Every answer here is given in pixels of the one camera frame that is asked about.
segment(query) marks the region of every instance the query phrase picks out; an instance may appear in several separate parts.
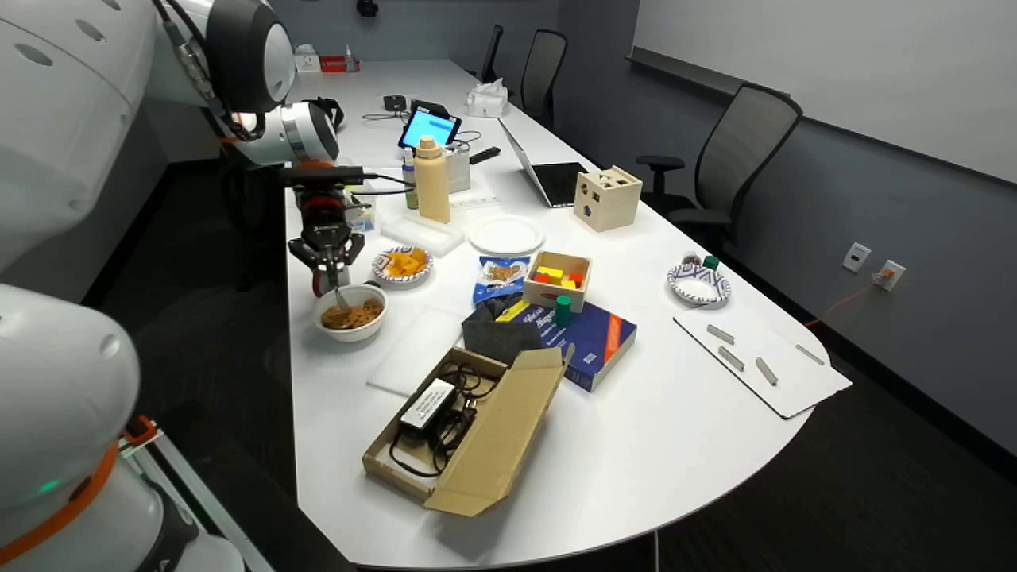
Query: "laptop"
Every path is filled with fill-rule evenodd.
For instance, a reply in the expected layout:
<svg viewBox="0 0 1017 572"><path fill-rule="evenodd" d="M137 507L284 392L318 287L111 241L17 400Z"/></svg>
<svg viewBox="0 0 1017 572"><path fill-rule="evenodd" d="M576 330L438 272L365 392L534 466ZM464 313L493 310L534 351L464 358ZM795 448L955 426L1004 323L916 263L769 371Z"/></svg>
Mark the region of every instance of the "laptop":
<svg viewBox="0 0 1017 572"><path fill-rule="evenodd" d="M540 202L547 208L557 204L573 204L576 202L576 174L585 172L577 163L542 163L534 166L530 155L522 151L522 142L515 140L515 133L506 129L506 122L498 118L525 174L530 179L534 190L540 194Z"/></svg>

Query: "chair backrest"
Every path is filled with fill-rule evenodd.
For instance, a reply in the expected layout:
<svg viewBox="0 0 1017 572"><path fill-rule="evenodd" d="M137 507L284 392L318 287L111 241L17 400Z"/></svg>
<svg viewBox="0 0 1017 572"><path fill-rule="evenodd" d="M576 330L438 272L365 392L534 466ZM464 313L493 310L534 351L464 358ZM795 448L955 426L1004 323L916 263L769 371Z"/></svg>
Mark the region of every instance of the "chair backrest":
<svg viewBox="0 0 1017 572"><path fill-rule="evenodd" d="M730 219L764 166L802 122L795 100L743 83L711 129L695 163L695 202Z"/></svg>
<svg viewBox="0 0 1017 572"><path fill-rule="evenodd" d="M562 60L569 52L569 40L554 28L536 28L530 41L530 53L522 74L522 107L536 122L549 125L554 118L554 83L558 81Z"/></svg>
<svg viewBox="0 0 1017 572"><path fill-rule="evenodd" d="M481 83L498 81L498 74L496 74L496 56L498 56L501 34L506 34L501 27L496 27L493 34L488 34L487 56L484 56L484 64L481 64L481 69L476 69L476 81L481 81Z"/></svg>

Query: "open cardboard box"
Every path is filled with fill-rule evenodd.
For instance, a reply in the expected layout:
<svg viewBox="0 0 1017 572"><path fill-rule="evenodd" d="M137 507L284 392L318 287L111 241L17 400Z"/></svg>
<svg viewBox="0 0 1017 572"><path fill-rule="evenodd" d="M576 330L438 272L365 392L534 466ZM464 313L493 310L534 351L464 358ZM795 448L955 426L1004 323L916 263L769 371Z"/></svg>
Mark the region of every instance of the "open cardboard box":
<svg viewBox="0 0 1017 572"><path fill-rule="evenodd" d="M417 477L392 462L392 441L401 430L404 409L410 409L426 384L448 365L470 365L473 371L496 377L496 384L476 400L476 417L445 470L438 477ZM408 492L431 513L473 519L512 492L558 381L558 351L517 353L508 369L481 353L450 348L368 445L362 466L368 477Z"/></svg>

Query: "bowl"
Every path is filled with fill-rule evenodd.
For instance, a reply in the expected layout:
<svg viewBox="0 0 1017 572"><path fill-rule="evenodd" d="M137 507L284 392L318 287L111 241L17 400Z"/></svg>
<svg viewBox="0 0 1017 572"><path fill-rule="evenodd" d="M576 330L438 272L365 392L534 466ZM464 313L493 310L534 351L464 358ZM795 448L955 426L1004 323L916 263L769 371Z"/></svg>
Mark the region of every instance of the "bowl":
<svg viewBox="0 0 1017 572"><path fill-rule="evenodd" d="M392 275L392 263L404 263L410 268L410 275ZM426 275L431 272L431 257L422 248L392 248L383 255L374 257L373 263L373 276L382 287L413 287L418 280L426 280Z"/></svg>
<svg viewBox="0 0 1017 572"><path fill-rule="evenodd" d="M383 293L374 287L341 287L351 313L341 313L338 293L327 288L313 301L313 328L341 342L358 342L382 330L383 323Z"/></svg>

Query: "wooden cube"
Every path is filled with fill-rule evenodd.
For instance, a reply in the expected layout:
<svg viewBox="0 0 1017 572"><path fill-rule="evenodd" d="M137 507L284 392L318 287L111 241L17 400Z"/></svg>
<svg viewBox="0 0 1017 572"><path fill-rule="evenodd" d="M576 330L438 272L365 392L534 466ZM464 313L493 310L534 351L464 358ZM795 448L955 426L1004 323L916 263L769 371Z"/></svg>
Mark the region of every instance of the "wooden cube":
<svg viewBox="0 0 1017 572"><path fill-rule="evenodd" d="M641 180L622 168L582 172L576 179L573 213L598 231L632 227Z"/></svg>

